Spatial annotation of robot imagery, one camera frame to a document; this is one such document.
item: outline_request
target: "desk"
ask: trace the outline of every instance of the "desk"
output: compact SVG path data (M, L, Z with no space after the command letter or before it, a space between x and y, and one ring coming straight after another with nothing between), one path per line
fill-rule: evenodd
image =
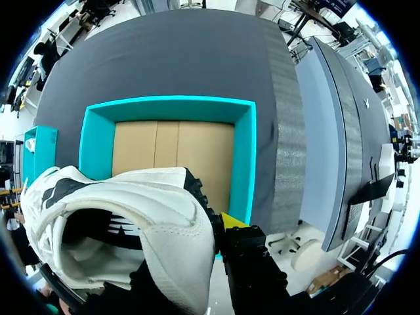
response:
M66 25L66 27L57 35L55 35L55 41L59 55L61 55L65 50L61 47L69 47L70 49L73 48L71 42L77 36L81 29L82 28L80 26L80 20L78 18L72 18Z
M292 3L302 11L301 17L295 24L295 30L293 31L293 35L291 39L287 42L287 46L290 46L292 41L299 35L303 27L308 23L309 20L315 20L318 23L325 26L327 29L332 31L333 33L337 33L336 30L331 26L331 24L318 12L314 9L309 7L306 3L299 1L299 0L292 0Z
M394 162L394 148L391 143L382 145L381 157L378 164L379 179L395 173L395 162ZM392 181L389 186L387 195L383 198L381 211L384 213L390 213L392 206L394 205L396 194L396 179Z

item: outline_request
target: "computer monitor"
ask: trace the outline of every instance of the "computer monitor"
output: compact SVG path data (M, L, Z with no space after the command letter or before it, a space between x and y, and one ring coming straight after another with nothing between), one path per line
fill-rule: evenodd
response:
M31 57L26 57L19 74L16 78L16 84L18 86L23 86L26 83L26 78L28 77L29 72L31 71L32 65L35 62Z
M367 183L353 197L351 197L350 203L355 205L357 203L363 203L385 197L389 186L394 180L394 177L395 174L393 173L375 182Z
M364 203L385 197L394 178L395 174L393 173L375 182L369 182L350 198L346 210L346 221L341 232L342 240L347 241L354 235Z

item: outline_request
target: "cable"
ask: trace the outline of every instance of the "cable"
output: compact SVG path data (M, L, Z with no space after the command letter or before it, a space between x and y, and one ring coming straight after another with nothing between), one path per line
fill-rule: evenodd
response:
M391 255L389 255L388 257L385 257L383 260L381 260L380 262L378 262L373 268L372 270L370 270L369 274L367 274L366 278L369 279L370 277L372 277L373 273L375 273L375 271L382 266L383 264L385 264L387 261L389 261L390 259L394 258L395 256L398 255L403 255L408 253L408 249L402 249L400 251L396 251L395 253L392 253Z

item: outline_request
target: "shoe upper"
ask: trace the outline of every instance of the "shoe upper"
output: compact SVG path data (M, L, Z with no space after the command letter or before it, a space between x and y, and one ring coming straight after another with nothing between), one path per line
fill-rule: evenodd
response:
M129 274L146 259L170 301L204 314L215 241L185 177L185 168L174 167L93 181L74 167L51 168L22 193L30 244L72 288L107 281L129 289ZM133 238L140 247L121 243Z

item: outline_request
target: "black chair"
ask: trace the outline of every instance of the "black chair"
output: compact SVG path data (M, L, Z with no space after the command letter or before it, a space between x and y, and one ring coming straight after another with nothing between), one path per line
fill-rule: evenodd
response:
M92 24L99 27L100 21L106 16L115 16L117 11L111 10L110 5L107 4L107 2L96 0L93 8L88 9L87 12L93 17Z

